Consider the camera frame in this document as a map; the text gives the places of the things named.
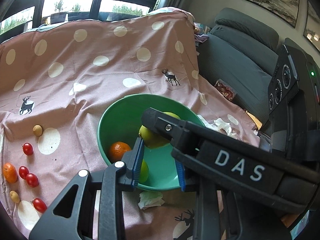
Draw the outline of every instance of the camera lens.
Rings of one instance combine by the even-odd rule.
[[[278,104],[281,100],[281,83],[280,80],[277,80],[275,87],[275,101]]]
[[[272,109],[273,107],[273,94],[270,94],[270,97],[269,97],[269,107],[270,109]]]
[[[284,65],[282,70],[282,80],[285,88],[289,87],[290,79],[291,79],[290,69],[287,65]]]

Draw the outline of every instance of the red tomato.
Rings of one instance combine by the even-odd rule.
[[[32,155],[33,154],[33,148],[32,148],[32,145],[30,143],[25,143],[22,146],[22,150],[23,150],[23,153],[25,155]]]
[[[21,178],[26,179],[26,176],[29,174],[29,170],[25,166],[19,168],[19,175]]]
[[[40,213],[44,213],[44,211],[47,210],[47,205],[40,198],[35,198],[32,203],[35,209]]]
[[[39,185],[39,180],[38,180],[37,176],[34,175],[33,173],[29,173],[26,176],[26,180],[27,180],[27,183],[30,187],[36,187]]]

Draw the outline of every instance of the crumpled tissue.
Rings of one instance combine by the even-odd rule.
[[[224,122],[221,118],[218,118],[217,120],[214,120],[214,124],[209,124],[201,115],[198,114],[198,117],[203,122],[205,127],[215,130],[216,132],[221,132],[221,129],[225,130],[229,137],[237,139],[235,136],[236,133],[232,132],[232,127],[230,126],[229,122]]]
[[[139,194],[140,202],[138,206],[140,209],[145,210],[149,207],[160,207],[164,200],[161,192],[143,191]]]

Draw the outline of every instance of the sofa cushion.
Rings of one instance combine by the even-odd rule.
[[[269,117],[268,85],[271,76],[226,41],[207,35],[209,39],[198,48],[200,75],[212,85],[219,78],[227,82],[237,93],[233,103],[246,108],[265,124]]]
[[[216,25],[211,34],[223,39],[241,51],[270,76],[276,67],[278,55],[251,36],[224,25]]]
[[[264,23],[231,8],[223,8],[215,18],[216,24],[229,26],[266,45],[276,51],[279,41],[278,33]]]

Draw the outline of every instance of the bowl rim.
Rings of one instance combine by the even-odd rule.
[[[109,159],[107,158],[107,155],[106,153],[104,152],[103,148],[102,148],[102,144],[101,144],[101,141],[100,141],[100,137],[99,137],[99,134],[100,134],[100,127],[101,127],[101,121],[102,121],[102,118],[104,117],[104,115],[106,114],[106,112],[111,108],[113,107],[114,104],[118,103],[119,101],[127,98],[127,97],[132,97],[132,96],[140,96],[140,95],[151,95],[151,96],[156,96],[156,97],[161,97],[161,98],[166,98],[166,99],[169,99],[169,100],[172,100],[172,101],[175,101],[176,103],[186,107],[187,109],[189,109],[195,116],[196,118],[201,122],[201,124],[204,126],[203,122],[201,121],[201,119],[198,117],[198,115],[193,112],[190,108],[188,108],[187,106],[185,106],[184,104],[174,100],[174,99],[171,99],[171,98],[168,98],[168,97],[164,97],[164,96],[160,96],[160,95],[154,95],[154,94],[132,94],[132,95],[127,95],[127,96],[124,96],[123,98],[120,98],[118,99],[117,101],[115,101],[114,103],[112,103],[102,114],[102,116],[100,117],[100,120],[99,120],[99,125],[98,125],[98,129],[97,129],[97,141],[98,141],[98,148],[99,148],[99,151],[100,151],[100,154],[104,160],[104,162],[110,166],[112,165],[112,163],[109,161]],[[174,187],[163,187],[163,188],[157,188],[157,187],[151,187],[151,186],[146,186],[146,185],[143,185],[143,184],[140,184],[138,183],[138,186],[137,188],[139,189],[142,189],[142,190],[145,190],[145,191],[165,191],[165,190],[172,190],[172,189],[177,189],[177,188],[180,188],[180,186],[174,186]]]

